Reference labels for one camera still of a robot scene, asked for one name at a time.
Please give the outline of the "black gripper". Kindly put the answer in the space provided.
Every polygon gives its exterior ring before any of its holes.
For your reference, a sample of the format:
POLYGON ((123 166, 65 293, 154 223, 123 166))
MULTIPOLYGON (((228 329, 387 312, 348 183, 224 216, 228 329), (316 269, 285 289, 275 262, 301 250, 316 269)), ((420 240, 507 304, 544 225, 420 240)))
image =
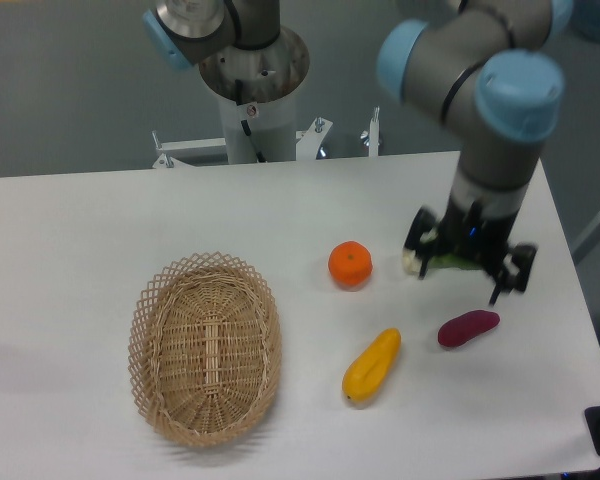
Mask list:
POLYGON ((402 248, 402 266, 419 279, 426 276, 433 257, 452 255, 480 265, 494 281, 488 304, 494 306, 501 294, 525 293, 538 248, 519 243, 509 248, 509 235, 517 214, 486 218, 482 205, 474 202, 461 207, 449 199, 446 212, 438 222, 434 212, 421 207, 402 248))

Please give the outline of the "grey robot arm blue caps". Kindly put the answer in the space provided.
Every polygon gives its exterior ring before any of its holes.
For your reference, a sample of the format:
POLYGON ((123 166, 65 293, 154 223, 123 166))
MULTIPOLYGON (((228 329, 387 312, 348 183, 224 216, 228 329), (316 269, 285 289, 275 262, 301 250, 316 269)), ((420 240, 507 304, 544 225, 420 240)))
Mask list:
MULTIPOLYGON (((404 253, 419 275, 452 255, 479 266, 496 294, 524 291, 537 253, 509 235, 542 148, 555 129, 564 77, 542 46, 568 23, 569 1, 463 1, 439 28, 407 20, 384 40, 382 88, 462 142, 447 209, 416 214, 404 253)), ((197 67, 224 106, 231 163, 297 158, 293 95, 309 53, 276 1, 159 1, 143 15, 175 69, 197 67)))

